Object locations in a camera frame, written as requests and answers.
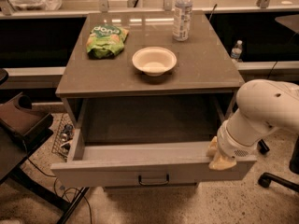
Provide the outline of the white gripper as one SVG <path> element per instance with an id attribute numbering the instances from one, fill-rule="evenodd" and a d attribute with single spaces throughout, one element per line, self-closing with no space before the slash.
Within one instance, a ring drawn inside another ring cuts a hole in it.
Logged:
<path id="1" fill-rule="evenodd" d="M 236 160 L 232 158 L 245 158 L 256 147 L 257 138 L 252 131 L 226 120 L 207 147 L 206 155 L 212 159 L 208 167 L 216 171 L 233 168 Z"/>

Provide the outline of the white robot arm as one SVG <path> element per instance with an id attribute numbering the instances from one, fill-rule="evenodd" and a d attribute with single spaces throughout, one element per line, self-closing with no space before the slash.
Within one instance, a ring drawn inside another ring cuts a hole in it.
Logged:
<path id="1" fill-rule="evenodd" d="M 217 131 L 206 154 L 211 170 L 222 171 L 252 154 L 260 140 L 279 129 L 299 134 L 299 87 L 296 84 L 254 79 L 236 94 L 238 109 Z"/>

